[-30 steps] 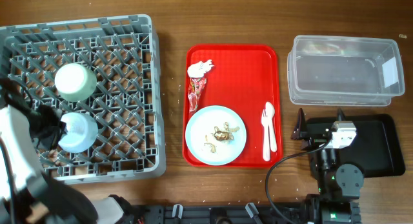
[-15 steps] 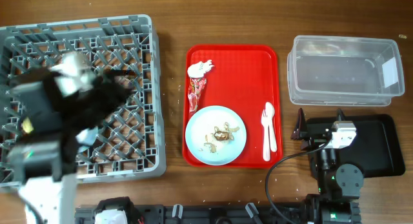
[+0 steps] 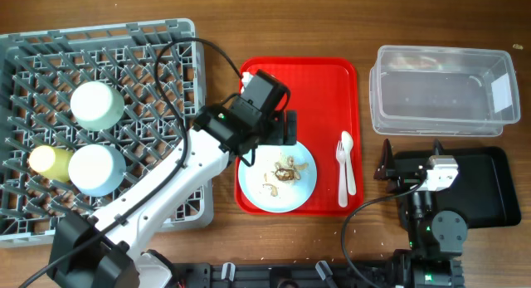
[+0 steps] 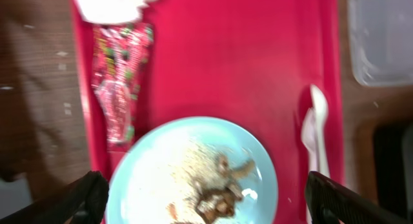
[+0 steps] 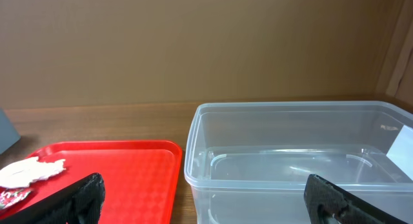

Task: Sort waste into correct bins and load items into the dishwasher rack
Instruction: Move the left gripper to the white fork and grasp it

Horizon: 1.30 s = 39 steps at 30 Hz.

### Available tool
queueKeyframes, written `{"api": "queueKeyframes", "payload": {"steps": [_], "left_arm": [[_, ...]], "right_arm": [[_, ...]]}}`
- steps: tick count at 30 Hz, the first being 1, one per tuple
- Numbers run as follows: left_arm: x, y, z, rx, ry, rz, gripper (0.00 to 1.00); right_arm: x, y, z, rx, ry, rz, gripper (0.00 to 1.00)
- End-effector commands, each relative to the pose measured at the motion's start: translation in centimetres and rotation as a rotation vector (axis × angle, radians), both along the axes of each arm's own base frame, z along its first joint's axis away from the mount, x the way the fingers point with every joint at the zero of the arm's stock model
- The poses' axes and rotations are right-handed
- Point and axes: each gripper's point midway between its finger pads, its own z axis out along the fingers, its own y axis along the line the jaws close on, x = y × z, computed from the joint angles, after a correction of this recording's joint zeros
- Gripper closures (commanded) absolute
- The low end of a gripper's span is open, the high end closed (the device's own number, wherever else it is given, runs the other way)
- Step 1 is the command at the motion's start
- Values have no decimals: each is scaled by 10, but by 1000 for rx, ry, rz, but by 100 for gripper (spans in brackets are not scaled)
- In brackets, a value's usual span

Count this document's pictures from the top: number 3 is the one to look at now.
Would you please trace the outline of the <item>light blue bowl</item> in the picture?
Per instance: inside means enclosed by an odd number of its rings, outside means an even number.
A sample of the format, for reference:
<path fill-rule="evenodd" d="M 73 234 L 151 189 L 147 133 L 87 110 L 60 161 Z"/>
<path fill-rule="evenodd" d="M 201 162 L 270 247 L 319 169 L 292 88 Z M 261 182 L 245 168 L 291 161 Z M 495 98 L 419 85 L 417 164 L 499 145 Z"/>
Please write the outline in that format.
<path fill-rule="evenodd" d="M 88 144 L 75 151 L 68 165 L 72 183 L 90 197 L 112 193 L 124 180 L 126 163 L 119 150 Z"/>

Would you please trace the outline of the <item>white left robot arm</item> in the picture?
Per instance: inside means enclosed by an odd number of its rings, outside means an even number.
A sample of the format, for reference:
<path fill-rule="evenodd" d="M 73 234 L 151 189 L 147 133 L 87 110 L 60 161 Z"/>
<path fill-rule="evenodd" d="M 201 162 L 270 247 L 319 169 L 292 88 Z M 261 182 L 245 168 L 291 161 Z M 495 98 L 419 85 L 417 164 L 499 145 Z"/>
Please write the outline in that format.
<path fill-rule="evenodd" d="M 89 217 L 67 214 L 57 225 L 46 274 L 61 287 L 170 287 L 172 263 L 149 250 L 154 233 L 200 185 L 260 144 L 286 137 L 286 85 L 263 70 L 243 92 L 202 107 L 173 152 L 122 197 Z"/>

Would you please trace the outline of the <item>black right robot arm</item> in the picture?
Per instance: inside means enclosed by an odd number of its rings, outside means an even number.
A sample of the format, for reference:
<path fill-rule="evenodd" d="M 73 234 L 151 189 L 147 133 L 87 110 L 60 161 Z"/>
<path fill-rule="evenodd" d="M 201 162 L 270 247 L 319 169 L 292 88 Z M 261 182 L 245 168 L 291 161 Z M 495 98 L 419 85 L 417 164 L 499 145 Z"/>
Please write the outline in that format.
<path fill-rule="evenodd" d="M 409 250 L 397 250 L 386 265 L 386 287 L 463 287 L 463 268 L 456 260 L 463 252 L 468 226 L 457 212 L 437 207 L 436 194 L 456 180 L 455 158 L 444 155 L 439 141 L 433 154 L 416 168 L 396 164 L 392 146 L 383 141 L 381 159 L 373 176 L 388 182 L 387 191 L 405 203 Z"/>

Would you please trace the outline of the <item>yellow plastic cup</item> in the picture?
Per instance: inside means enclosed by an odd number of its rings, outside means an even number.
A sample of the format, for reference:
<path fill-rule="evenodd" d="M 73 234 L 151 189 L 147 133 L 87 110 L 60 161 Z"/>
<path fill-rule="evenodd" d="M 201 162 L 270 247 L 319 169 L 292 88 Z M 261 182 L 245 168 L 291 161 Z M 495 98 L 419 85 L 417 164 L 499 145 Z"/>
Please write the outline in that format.
<path fill-rule="evenodd" d="M 31 151 L 28 163 L 41 176 L 67 183 L 70 181 L 68 167 L 73 154 L 69 150 L 41 145 Z"/>

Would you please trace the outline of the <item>light green bowl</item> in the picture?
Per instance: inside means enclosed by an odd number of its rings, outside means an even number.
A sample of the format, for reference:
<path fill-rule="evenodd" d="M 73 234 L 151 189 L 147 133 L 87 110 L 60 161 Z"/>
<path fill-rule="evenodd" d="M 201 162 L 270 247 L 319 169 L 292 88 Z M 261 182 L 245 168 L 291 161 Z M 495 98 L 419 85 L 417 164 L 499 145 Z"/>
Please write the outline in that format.
<path fill-rule="evenodd" d="M 73 91 L 70 107 L 79 126 L 100 131 L 113 127 L 121 119 L 124 97 L 114 87 L 90 81 Z"/>

